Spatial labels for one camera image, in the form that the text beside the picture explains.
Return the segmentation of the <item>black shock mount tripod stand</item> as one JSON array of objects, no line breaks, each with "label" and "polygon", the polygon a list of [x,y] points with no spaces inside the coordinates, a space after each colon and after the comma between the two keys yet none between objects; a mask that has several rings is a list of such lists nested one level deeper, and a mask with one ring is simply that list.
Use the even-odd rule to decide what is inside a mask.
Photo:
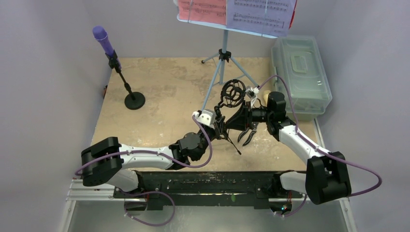
[{"label": "black shock mount tripod stand", "polygon": [[226,128],[225,116],[222,115],[221,108],[235,108],[239,106],[245,98],[245,85],[242,81],[234,79],[226,82],[220,93],[220,101],[214,106],[216,113],[215,117],[215,130],[218,140],[226,140],[236,149],[239,155],[242,153],[234,145],[233,141],[229,137],[229,129]]}]

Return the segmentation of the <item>cream microphone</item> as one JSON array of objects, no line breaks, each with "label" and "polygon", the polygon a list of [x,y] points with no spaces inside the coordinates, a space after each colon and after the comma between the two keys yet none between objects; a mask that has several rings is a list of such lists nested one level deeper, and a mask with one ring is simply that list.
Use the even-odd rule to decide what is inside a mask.
[{"label": "cream microphone", "polygon": [[263,98],[264,98],[264,101],[265,101],[265,102],[267,102],[268,96],[269,96],[270,92],[271,92],[270,90],[265,90],[265,91],[263,92]]}]

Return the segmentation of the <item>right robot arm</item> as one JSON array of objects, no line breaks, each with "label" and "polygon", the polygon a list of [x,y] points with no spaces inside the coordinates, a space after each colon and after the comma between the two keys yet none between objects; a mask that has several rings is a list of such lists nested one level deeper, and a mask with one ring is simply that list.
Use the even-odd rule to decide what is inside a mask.
[{"label": "right robot arm", "polygon": [[279,197],[290,190],[307,195],[314,204],[322,204],[351,194],[351,183],[345,157],[340,152],[329,152],[307,138],[296,123],[286,116],[284,94],[273,91],[267,106],[251,108],[242,103],[227,120],[225,127],[245,131],[253,123],[265,123],[268,133],[291,149],[306,165],[306,170],[284,171],[274,176],[271,190]]}]

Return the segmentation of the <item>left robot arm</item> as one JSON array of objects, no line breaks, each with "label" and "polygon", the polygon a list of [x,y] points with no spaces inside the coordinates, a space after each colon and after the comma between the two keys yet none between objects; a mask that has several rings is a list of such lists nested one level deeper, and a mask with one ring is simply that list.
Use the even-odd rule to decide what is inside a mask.
[{"label": "left robot arm", "polygon": [[204,125],[197,133],[187,133],[160,148],[132,147],[121,144],[117,137],[108,137],[81,152],[82,166],[76,175],[82,177],[86,187],[110,184],[137,198],[144,193],[144,184],[131,168],[193,168],[191,161],[200,160],[207,149],[212,152],[215,139],[220,139],[219,130]]}]

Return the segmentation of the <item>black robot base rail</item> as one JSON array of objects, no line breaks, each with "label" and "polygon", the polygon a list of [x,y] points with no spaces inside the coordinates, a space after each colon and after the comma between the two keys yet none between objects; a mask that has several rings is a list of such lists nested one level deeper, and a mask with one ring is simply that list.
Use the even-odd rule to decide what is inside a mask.
[{"label": "black robot base rail", "polygon": [[254,209],[290,211],[292,199],[302,199],[297,191],[272,188],[281,171],[244,172],[138,172],[142,187],[130,193],[115,187],[114,198],[128,203],[145,203],[147,210],[164,206],[243,206]]}]

